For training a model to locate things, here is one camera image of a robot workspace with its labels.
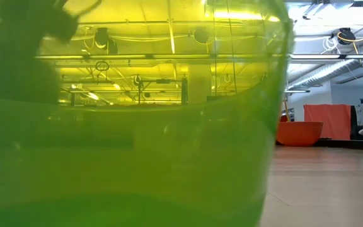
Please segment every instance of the glass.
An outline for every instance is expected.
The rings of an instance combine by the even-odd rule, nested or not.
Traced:
[[[103,1],[60,105],[0,98],[0,226],[258,226],[291,46],[282,1]]]

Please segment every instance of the exposed pipe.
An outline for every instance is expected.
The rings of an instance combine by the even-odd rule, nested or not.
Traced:
[[[356,54],[356,51],[353,51],[349,55]],[[359,54],[363,54],[363,46],[359,49]],[[291,83],[288,86],[288,89],[293,90],[302,87],[309,88],[313,85],[323,83],[359,67],[361,67],[360,61],[355,59],[343,60],[333,65],[321,66]]]

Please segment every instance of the ceiling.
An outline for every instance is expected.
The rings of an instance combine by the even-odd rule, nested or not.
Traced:
[[[65,8],[75,14],[93,4],[94,0],[68,0]],[[247,11],[260,11],[261,4],[250,4],[255,1],[236,0],[231,1],[233,9],[243,8]],[[309,1],[290,1],[286,3],[289,16],[294,21],[296,43],[294,54],[334,54],[337,49],[341,53],[354,50],[352,45],[338,44],[332,51],[325,51],[323,42],[331,33],[337,33],[341,27],[350,27],[357,38],[363,38],[363,8],[350,7],[349,1],[340,4],[326,4],[322,10],[308,19],[303,19],[303,14],[312,6]],[[93,41],[97,28],[108,28],[108,34],[116,43],[118,54],[196,54],[206,55],[214,52],[235,54],[255,54],[280,51],[283,40],[279,35],[283,28],[278,23],[268,23],[264,30],[258,21],[233,21],[232,33],[228,20],[218,19],[213,26],[213,16],[207,11],[202,0],[128,0],[105,1],[90,14],[81,18],[76,36],[69,45],[60,44],[51,39],[43,43],[42,55],[105,55],[107,50],[99,49]],[[279,16],[277,9],[268,9],[265,16],[270,20]],[[171,41],[169,18],[172,18],[171,29],[174,36],[174,45]],[[206,27],[206,34],[210,37],[209,44],[200,44],[194,38],[195,32],[200,27]],[[113,91],[113,93],[98,93],[98,101],[87,96],[78,96],[78,103],[135,103],[137,95],[137,83],[135,78],[140,76],[148,79],[176,79],[179,82],[170,84],[151,83],[146,91],[152,91],[150,97],[144,97],[144,101],[180,101],[181,82],[184,76],[192,74],[191,65],[200,65],[200,73],[207,74],[211,82],[209,86],[214,92],[224,91],[223,95],[233,94],[234,86],[230,75],[236,74],[238,90],[245,90],[259,80],[267,72],[266,66],[261,61],[251,63],[237,62],[231,64],[231,60],[219,59],[215,63],[213,59],[111,59],[106,62],[110,68],[100,72],[96,70],[98,60],[63,59],[52,61],[59,69],[65,89],[71,89],[72,85],[77,90],[84,91]],[[288,68],[288,80],[294,81],[306,74],[319,64],[291,64]],[[63,93],[62,100],[69,100],[69,94]]]

